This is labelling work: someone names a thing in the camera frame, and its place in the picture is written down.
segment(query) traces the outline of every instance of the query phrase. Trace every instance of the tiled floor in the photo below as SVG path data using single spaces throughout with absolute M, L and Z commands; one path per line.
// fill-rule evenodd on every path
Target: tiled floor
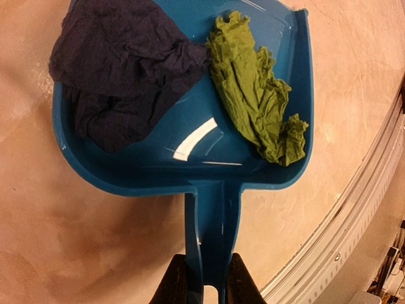
M 259 287 L 329 211 L 361 163 L 405 71 L 399 0 L 285 0 L 307 8 L 315 149 L 284 191 L 246 191 L 236 250 Z M 147 303 L 184 250 L 182 197 L 128 199 L 66 164 L 47 60 L 67 0 L 0 1 L 0 302 Z

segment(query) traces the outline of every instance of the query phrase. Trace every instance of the dustpan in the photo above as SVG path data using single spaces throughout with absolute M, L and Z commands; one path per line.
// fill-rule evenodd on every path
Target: dustpan
M 309 123 L 305 159 L 287 168 L 258 155 L 232 125 L 209 74 L 159 122 L 146 140 L 113 155 L 73 133 L 63 85 L 55 83 L 53 124 L 72 168 L 99 189 L 122 196 L 185 193 L 187 299 L 202 303 L 204 285 L 225 302 L 227 268 L 237 237 L 240 194 L 283 189 L 307 167 L 313 146 L 313 73 L 308 12 L 276 0 L 155 0 L 180 30 L 205 43 L 215 18 L 237 10 L 251 17 L 256 47 L 267 46 L 274 72 L 292 87 L 285 119 L 299 113 Z

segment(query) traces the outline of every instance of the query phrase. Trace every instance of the blue object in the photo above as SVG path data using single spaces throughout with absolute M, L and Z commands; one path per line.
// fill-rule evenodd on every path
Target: blue object
M 251 17 L 256 47 L 277 59 L 274 72 L 292 87 L 286 118 L 309 123 L 306 158 L 287 168 L 262 160 L 232 125 L 207 74 L 159 122 L 149 137 L 109 155 L 73 133 L 63 85 L 55 83 L 53 125 L 72 168 L 99 189 L 122 196 L 185 193 L 188 302 L 203 302 L 204 285 L 226 297 L 227 269 L 237 237 L 240 194 L 283 189 L 307 167 L 313 146 L 314 105 L 308 12 L 276 0 L 155 0 L 193 41 L 204 43 L 218 15 Z

